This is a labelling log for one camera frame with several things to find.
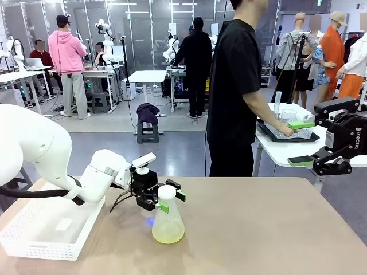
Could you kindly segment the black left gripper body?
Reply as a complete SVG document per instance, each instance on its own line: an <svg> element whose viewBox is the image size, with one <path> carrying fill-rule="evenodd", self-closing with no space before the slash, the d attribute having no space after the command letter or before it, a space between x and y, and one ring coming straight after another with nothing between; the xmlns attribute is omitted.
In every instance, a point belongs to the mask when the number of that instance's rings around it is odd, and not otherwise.
<svg viewBox="0 0 367 275"><path fill-rule="evenodd" d="M132 193L136 197L157 198L158 175L149 170L146 174L140 174L138 170L132 173Z"/></svg>

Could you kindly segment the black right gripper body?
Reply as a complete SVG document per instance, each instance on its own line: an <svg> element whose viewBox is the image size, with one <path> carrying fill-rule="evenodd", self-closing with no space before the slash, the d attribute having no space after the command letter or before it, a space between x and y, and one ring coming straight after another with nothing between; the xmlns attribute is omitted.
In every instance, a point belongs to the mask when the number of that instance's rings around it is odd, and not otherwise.
<svg viewBox="0 0 367 275"><path fill-rule="evenodd" d="M366 155L366 112L341 112L326 131L326 146L343 158Z"/></svg>

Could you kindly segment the person's right hand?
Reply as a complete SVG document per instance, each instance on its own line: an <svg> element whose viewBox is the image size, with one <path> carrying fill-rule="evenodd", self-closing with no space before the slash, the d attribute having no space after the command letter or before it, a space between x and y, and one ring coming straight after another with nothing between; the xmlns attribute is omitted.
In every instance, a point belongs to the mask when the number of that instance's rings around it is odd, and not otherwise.
<svg viewBox="0 0 367 275"><path fill-rule="evenodd" d="M286 123L282 123L278 129L284 136L290 137L294 134L294 130L291 129Z"/></svg>

